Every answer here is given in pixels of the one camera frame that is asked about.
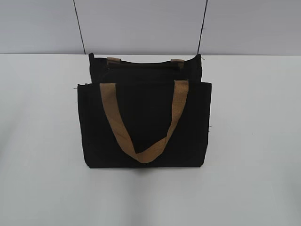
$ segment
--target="white wall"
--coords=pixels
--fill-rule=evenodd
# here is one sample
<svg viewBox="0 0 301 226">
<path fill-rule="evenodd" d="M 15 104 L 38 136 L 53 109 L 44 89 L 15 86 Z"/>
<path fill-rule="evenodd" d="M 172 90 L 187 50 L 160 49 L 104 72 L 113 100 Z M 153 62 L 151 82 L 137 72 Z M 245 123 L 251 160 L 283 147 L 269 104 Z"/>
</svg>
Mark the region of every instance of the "white wall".
<svg viewBox="0 0 301 226">
<path fill-rule="evenodd" d="M 195 54 L 206 0 L 75 0 L 98 54 Z M 301 1 L 209 0 L 203 54 L 301 55 Z M 72 0 L 2 0 L 0 53 L 83 53 Z"/>
<path fill-rule="evenodd" d="M 0 0 L 0 53 L 83 54 L 72 0 Z"/>
<path fill-rule="evenodd" d="M 301 56 L 204 58 L 201 168 L 89 169 L 73 89 L 88 57 L 0 55 L 0 226 L 301 226 Z"/>
</svg>

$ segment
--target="canvas bag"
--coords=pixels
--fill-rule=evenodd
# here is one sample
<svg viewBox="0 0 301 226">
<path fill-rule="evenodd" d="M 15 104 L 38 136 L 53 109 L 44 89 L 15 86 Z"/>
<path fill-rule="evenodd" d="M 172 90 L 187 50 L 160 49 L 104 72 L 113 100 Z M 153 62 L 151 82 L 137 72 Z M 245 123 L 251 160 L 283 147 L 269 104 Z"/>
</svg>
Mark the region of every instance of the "canvas bag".
<svg viewBox="0 0 301 226">
<path fill-rule="evenodd" d="M 92 83 L 78 85 L 89 167 L 203 164 L 211 83 L 201 82 L 200 54 L 188 61 L 139 64 L 91 53 L 89 61 Z"/>
</svg>

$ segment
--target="bag handle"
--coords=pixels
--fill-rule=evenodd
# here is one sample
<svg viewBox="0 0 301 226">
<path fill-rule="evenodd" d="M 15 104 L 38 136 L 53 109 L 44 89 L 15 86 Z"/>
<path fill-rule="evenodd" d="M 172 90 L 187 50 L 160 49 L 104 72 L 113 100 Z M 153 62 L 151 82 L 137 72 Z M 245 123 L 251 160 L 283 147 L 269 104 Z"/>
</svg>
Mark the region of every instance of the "bag handle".
<svg viewBox="0 0 301 226">
<path fill-rule="evenodd" d="M 127 155 L 136 159 L 140 163 L 149 163 L 161 155 L 184 110 L 189 89 L 188 81 L 174 81 L 174 97 L 171 110 L 172 120 L 166 137 L 154 143 L 151 147 L 141 153 L 135 152 L 131 137 L 122 121 L 116 96 L 116 84 L 100 83 L 99 87 L 103 102 L 103 109 L 120 148 Z"/>
</svg>

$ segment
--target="tan handle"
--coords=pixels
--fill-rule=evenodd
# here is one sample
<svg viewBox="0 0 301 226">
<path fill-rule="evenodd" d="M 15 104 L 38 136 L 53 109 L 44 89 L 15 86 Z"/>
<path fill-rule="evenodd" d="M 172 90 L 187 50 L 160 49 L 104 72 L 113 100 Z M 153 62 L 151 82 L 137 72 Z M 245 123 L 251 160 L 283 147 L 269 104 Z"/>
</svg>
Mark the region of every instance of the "tan handle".
<svg viewBox="0 0 301 226">
<path fill-rule="evenodd" d="M 163 153 L 182 115 L 189 89 L 188 81 L 174 81 L 174 97 L 171 110 L 172 120 L 166 137 L 154 143 L 141 153 L 135 152 L 132 139 L 123 124 L 118 108 L 115 83 L 100 83 L 99 86 L 105 114 L 121 149 L 141 163 L 148 163 L 155 160 Z"/>
</svg>

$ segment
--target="black fabric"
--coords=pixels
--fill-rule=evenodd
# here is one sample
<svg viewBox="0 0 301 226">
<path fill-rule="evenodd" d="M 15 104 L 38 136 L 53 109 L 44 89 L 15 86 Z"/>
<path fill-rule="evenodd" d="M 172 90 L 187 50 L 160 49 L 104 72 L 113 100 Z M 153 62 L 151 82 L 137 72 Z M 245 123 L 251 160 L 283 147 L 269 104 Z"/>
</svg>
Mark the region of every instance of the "black fabric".
<svg viewBox="0 0 301 226">
<path fill-rule="evenodd" d="M 116 83 L 138 81 L 173 81 L 189 80 L 201 82 L 201 55 L 187 60 L 180 69 L 177 63 L 170 61 L 162 63 L 140 64 L 120 61 L 120 64 L 107 65 L 106 58 L 95 58 L 89 54 L 90 74 L 92 83 Z"/>
<path fill-rule="evenodd" d="M 91 55 L 89 58 L 92 84 L 78 85 L 82 146 L 89 167 L 199 167 L 203 164 L 208 143 L 211 83 L 200 82 L 200 55 L 185 61 L 183 69 L 134 67 L 121 69 L 120 73 L 105 71 L 105 58 Z M 164 152 L 150 163 L 139 163 L 119 147 L 103 109 L 99 83 L 116 82 L 120 115 L 139 153 L 167 134 L 175 78 L 189 80 L 182 116 Z"/>
</svg>

